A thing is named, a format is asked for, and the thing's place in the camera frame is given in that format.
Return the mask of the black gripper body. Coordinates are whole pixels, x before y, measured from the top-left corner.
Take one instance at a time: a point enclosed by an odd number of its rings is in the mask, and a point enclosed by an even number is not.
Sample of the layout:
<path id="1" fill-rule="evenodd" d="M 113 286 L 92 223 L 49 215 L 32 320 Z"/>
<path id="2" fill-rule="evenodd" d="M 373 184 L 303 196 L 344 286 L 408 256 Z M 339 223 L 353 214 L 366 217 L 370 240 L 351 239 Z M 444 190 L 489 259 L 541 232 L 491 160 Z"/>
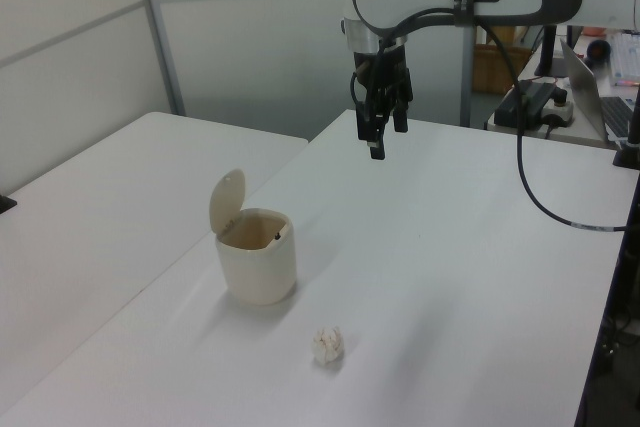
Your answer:
<path id="1" fill-rule="evenodd" d="M 409 103 L 412 101 L 410 71 L 406 64 L 404 46 L 387 49 L 375 70 L 375 80 L 370 82 L 371 68 L 376 54 L 355 53 L 355 72 L 351 79 L 351 90 L 355 83 L 366 89 L 367 95 L 376 103 Z"/>

